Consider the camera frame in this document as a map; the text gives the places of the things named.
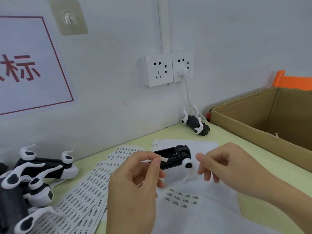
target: cardboard box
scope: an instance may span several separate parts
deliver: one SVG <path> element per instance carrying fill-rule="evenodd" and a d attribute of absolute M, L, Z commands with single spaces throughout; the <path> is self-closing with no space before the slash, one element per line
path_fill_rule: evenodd
<path fill-rule="evenodd" d="M 261 90 L 212 108 L 211 123 L 312 172 L 312 91 Z"/>

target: electrical outlet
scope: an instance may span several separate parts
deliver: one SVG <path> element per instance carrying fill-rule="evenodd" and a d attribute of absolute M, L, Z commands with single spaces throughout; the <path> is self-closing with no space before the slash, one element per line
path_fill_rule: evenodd
<path fill-rule="evenodd" d="M 194 51 L 173 53 L 172 65 L 173 65 L 174 82 L 183 80 L 183 77 L 180 77 L 177 74 L 177 70 L 181 66 L 185 66 L 185 68 L 188 70 L 187 72 L 188 77 L 193 78 L 194 77 Z"/>
<path fill-rule="evenodd" d="M 171 53 L 141 57 L 141 63 L 146 86 L 173 82 Z"/>

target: light green table surface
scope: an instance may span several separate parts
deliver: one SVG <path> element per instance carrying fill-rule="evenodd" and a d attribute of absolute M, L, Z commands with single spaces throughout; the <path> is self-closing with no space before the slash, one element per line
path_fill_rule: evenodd
<path fill-rule="evenodd" d="M 250 142 L 239 138 L 222 128 L 209 124 L 210 132 L 206 136 L 196 135 L 190 128 L 183 124 L 177 124 L 166 129 L 151 133 L 141 138 L 135 139 L 126 145 L 137 145 L 150 149 L 150 146 L 154 139 L 185 139 L 185 140 L 203 140 L 203 141 L 217 141 L 219 145 L 223 145 L 227 142 L 233 142 L 240 145 L 244 150 L 251 154 L 260 164 L 262 164 L 267 170 L 273 173 L 280 179 L 288 182 L 289 184 L 302 190 L 304 193 L 312 197 L 312 173 L 299 168 L 298 166 L 275 156 L 274 154 L 261 149 L 260 147 L 251 144 Z M 79 168 L 79 173 L 74 179 L 68 180 L 63 184 L 54 188 L 55 194 L 53 203 L 57 201 L 62 195 L 71 189 L 78 180 L 83 178 L 89 171 L 91 171 L 97 162 L 106 160 L 106 156 L 116 150 L 117 147 L 108 149 L 101 153 L 89 156 L 75 162 L 75 165 Z M 239 202 L 241 213 L 244 217 L 274 228 L 281 233 L 303 233 L 295 223 L 286 216 L 279 209 L 274 206 L 245 195 L 239 195 Z M 96 234 L 105 233 L 106 222 L 101 222 L 96 230 Z"/>

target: white cable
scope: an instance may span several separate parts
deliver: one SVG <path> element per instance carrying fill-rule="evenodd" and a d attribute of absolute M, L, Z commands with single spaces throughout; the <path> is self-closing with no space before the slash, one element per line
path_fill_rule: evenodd
<path fill-rule="evenodd" d="M 198 110 L 195 109 L 195 107 L 192 106 L 191 101 L 190 101 L 190 93 L 189 93 L 189 90 L 188 90 L 188 74 L 187 74 L 187 72 L 188 72 L 188 70 L 187 70 L 187 68 L 185 66 L 181 66 L 177 70 L 177 74 L 180 77 L 184 77 L 184 82 L 185 82 L 185 86 L 186 86 L 186 97 L 188 98 L 189 106 L 193 110 L 198 111 Z M 198 113 L 205 121 L 207 121 L 203 114 L 201 114 L 200 112 L 198 112 Z"/>

